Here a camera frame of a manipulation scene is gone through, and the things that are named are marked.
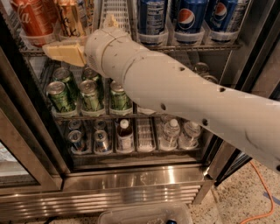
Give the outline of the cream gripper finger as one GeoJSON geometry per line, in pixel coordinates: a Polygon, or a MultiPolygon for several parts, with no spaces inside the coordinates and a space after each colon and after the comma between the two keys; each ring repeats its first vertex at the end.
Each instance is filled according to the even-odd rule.
{"type": "Polygon", "coordinates": [[[57,61],[63,61],[77,67],[84,67],[87,62],[84,56],[84,46],[79,43],[52,42],[42,46],[45,55],[57,61]]]}
{"type": "Polygon", "coordinates": [[[112,13],[107,14],[103,22],[103,27],[109,28],[109,27],[118,27],[118,26],[119,24],[116,21],[115,15],[112,13]]]}

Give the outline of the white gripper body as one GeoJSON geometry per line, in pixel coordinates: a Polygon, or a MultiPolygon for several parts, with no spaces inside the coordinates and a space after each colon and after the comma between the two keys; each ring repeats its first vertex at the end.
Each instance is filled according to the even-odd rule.
{"type": "Polygon", "coordinates": [[[103,54],[111,42],[120,38],[127,38],[129,41],[132,40],[127,32],[117,27],[98,29],[88,35],[84,46],[84,57],[87,65],[98,74],[108,78],[109,73],[105,72],[102,68],[103,54]]]}

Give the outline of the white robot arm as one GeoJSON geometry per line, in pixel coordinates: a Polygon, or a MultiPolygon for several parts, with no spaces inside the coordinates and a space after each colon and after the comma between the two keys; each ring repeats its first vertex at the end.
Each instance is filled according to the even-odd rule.
{"type": "Polygon", "coordinates": [[[139,106],[191,120],[279,171],[279,101],[214,84],[116,26],[94,31],[83,44],[57,41],[43,51],[53,60],[89,66],[122,85],[139,106]]]}

